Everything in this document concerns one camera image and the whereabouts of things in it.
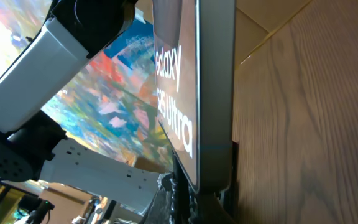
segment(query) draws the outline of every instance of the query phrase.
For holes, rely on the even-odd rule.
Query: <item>robotic arm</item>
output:
[[[61,0],[0,78],[0,178],[79,187],[145,212],[158,174],[104,157],[66,137],[40,109],[132,23],[137,0]]]

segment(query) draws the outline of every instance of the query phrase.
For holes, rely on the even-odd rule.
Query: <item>floor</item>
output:
[[[358,223],[358,0],[313,0],[236,71],[239,223]]]

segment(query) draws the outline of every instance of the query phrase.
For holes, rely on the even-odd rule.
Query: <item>colorful painting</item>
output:
[[[0,75],[38,32],[50,2],[0,0]],[[142,156],[172,169],[157,122],[152,24],[135,20],[42,110],[105,156],[128,164]]]

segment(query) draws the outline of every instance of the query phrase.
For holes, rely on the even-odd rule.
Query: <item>painted canvas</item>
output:
[[[0,0],[0,75],[45,19],[49,0]],[[137,156],[172,169],[157,122],[152,24],[133,25],[42,108],[67,135],[117,161]]]

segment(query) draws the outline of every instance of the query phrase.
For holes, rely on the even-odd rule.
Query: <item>wooden table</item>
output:
[[[240,223],[358,223],[358,0],[313,0],[236,71]]]

